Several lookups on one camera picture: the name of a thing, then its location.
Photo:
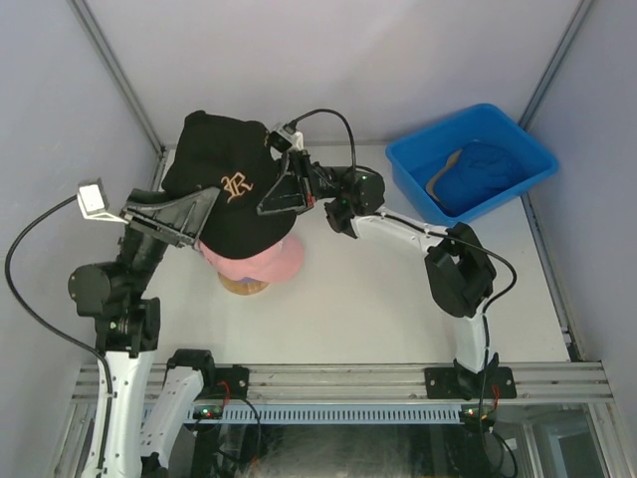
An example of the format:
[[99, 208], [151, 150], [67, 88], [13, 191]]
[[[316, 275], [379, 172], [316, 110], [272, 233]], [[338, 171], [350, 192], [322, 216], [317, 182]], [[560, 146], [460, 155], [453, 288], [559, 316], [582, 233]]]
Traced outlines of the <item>blue plastic bin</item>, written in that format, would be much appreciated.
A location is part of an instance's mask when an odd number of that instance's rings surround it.
[[[526, 179], [458, 216], [448, 215], [425, 191], [448, 156], [478, 141], [501, 147], [522, 164]], [[558, 170], [556, 157], [499, 108], [478, 104], [403, 136], [386, 147], [393, 179], [426, 221], [451, 226], [469, 223], [524, 194]]]

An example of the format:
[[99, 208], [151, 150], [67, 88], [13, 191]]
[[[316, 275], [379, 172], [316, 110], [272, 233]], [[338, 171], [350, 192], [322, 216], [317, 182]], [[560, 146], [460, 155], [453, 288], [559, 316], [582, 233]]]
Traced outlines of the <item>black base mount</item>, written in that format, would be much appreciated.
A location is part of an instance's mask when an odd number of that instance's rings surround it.
[[221, 366], [215, 378], [205, 384], [198, 399], [246, 398], [250, 384], [250, 370], [240, 365]]
[[461, 367], [435, 366], [424, 369], [429, 399], [477, 400], [480, 397], [515, 399], [517, 385], [510, 367], [499, 366], [487, 372], [472, 373]]

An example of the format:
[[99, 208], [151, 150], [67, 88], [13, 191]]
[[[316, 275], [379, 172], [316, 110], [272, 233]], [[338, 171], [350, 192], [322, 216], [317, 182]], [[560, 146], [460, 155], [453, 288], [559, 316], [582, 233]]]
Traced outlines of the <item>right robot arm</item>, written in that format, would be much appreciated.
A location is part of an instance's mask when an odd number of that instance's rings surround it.
[[382, 176], [366, 166], [322, 166], [307, 151], [283, 154], [281, 172], [258, 203], [261, 216], [303, 214], [319, 201], [330, 228], [353, 239], [377, 241], [418, 255], [424, 262], [435, 304], [454, 318], [454, 365], [459, 389], [478, 397], [490, 389], [493, 374], [487, 331], [480, 314], [497, 276], [473, 229], [411, 220], [384, 206]]

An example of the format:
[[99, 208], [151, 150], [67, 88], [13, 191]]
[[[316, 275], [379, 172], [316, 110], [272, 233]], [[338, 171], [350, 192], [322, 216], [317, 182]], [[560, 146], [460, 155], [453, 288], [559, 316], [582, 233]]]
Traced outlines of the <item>purple baseball cap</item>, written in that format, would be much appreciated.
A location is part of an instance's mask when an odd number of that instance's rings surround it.
[[263, 281], [257, 280], [257, 279], [252, 279], [252, 278], [243, 278], [241, 280], [236, 281], [239, 284], [263, 284]]

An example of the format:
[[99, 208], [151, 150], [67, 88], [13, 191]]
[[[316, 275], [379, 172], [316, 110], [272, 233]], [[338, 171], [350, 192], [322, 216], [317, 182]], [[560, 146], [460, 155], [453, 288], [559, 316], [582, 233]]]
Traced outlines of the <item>pink baseball cap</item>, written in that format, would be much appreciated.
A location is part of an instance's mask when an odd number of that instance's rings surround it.
[[293, 233], [263, 252], [245, 259], [225, 258], [201, 241], [197, 246], [203, 258], [217, 273], [235, 282], [284, 283], [299, 273], [305, 259], [304, 245]]

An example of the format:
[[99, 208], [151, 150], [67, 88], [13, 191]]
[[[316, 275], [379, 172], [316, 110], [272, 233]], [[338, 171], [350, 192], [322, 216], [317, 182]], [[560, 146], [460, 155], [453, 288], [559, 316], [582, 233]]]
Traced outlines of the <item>aluminium front rail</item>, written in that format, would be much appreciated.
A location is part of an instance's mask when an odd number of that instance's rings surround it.
[[[429, 399], [424, 369], [440, 364], [252, 364], [247, 398], [268, 403], [448, 401]], [[527, 362], [513, 371], [518, 397], [503, 403], [610, 402], [613, 394], [599, 362]]]

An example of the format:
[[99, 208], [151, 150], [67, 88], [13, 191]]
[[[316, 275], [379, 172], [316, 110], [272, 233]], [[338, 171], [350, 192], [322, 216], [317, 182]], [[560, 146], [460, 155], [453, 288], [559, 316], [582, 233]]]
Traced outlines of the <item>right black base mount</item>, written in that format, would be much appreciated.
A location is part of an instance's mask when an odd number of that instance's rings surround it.
[[487, 372], [472, 373], [461, 367], [435, 366], [424, 369], [429, 399], [477, 400], [480, 397], [515, 399], [517, 385], [510, 367], [499, 366]]

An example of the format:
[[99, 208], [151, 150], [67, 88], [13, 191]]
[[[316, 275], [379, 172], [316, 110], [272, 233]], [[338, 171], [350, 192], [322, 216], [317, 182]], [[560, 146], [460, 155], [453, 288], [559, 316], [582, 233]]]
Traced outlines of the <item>black baseball cap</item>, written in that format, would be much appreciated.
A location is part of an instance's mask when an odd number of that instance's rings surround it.
[[224, 258], [255, 256], [280, 242], [296, 222], [293, 212], [257, 213], [280, 174], [267, 136], [267, 128], [256, 120], [193, 112], [184, 120], [174, 161], [162, 180], [172, 198], [219, 189], [200, 241]]

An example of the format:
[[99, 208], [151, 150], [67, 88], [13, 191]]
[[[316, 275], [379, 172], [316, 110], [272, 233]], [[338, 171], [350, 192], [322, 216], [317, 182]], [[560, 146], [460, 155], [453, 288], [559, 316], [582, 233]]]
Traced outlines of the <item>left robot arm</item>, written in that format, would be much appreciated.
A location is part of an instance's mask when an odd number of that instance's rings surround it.
[[168, 476], [187, 411], [196, 397], [217, 388], [210, 352], [178, 350], [158, 401], [150, 414], [143, 413], [160, 333], [160, 301], [143, 294], [168, 247], [195, 245], [219, 193], [209, 187], [170, 198], [134, 189], [121, 211], [112, 213], [99, 180], [79, 186], [85, 219], [124, 227], [114, 260], [81, 266], [68, 282], [78, 315], [93, 319], [97, 334], [99, 395], [85, 477]]

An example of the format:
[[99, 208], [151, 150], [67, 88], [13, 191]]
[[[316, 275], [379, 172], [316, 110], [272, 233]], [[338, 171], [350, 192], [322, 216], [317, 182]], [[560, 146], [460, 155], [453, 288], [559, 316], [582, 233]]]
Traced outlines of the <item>blue baseball cap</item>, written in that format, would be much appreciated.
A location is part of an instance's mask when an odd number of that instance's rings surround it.
[[510, 152], [472, 141], [448, 156], [425, 191], [448, 215], [458, 216], [525, 179], [522, 164]]

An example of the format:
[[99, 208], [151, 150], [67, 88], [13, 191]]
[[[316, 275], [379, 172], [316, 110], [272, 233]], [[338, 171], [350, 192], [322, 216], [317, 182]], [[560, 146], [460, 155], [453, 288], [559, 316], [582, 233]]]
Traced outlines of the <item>wooden hat stand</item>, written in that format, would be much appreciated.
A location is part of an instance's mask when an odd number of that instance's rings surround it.
[[252, 296], [259, 294], [266, 290], [270, 284], [268, 282], [264, 282], [263, 284], [239, 284], [235, 280], [231, 280], [225, 275], [219, 273], [218, 274], [219, 281], [221, 285], [231, 294], [237, 296]]

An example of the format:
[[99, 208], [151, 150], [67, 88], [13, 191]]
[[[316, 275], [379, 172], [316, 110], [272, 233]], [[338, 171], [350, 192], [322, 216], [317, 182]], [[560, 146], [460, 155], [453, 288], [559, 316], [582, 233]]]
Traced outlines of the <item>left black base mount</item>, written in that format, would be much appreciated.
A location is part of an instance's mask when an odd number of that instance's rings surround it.
[[250, 384], [250, 370], [240, 365], [221, 366], [215, 378], [205, 384], [198, 399], [246, 398]]

